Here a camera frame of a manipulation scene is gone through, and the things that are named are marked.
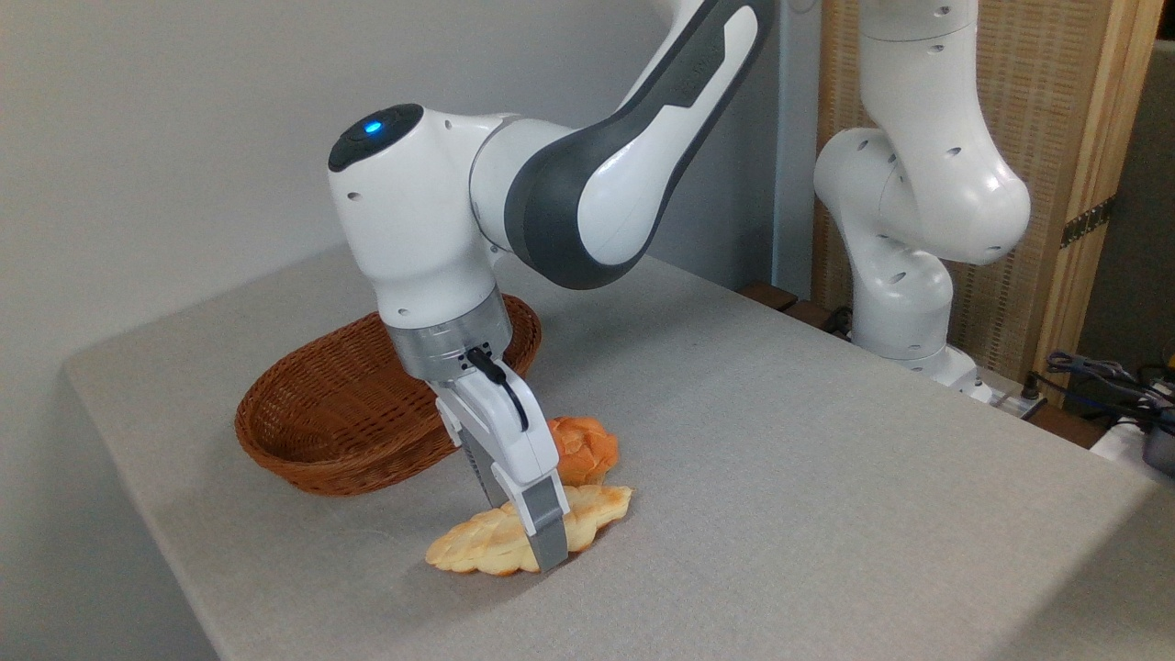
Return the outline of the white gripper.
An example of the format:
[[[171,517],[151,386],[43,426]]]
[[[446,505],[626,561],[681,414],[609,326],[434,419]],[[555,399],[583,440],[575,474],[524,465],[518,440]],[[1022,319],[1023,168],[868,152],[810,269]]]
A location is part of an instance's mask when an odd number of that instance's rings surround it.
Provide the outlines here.
[[[559,456],[532,390],[506,364],[492,365],[505,376],[504,384],[471,367],[431,387],[488,505],[498,508],[510,498],[538,572],[549,572],[569,557],[564,515],[570,507],[557,473]]]

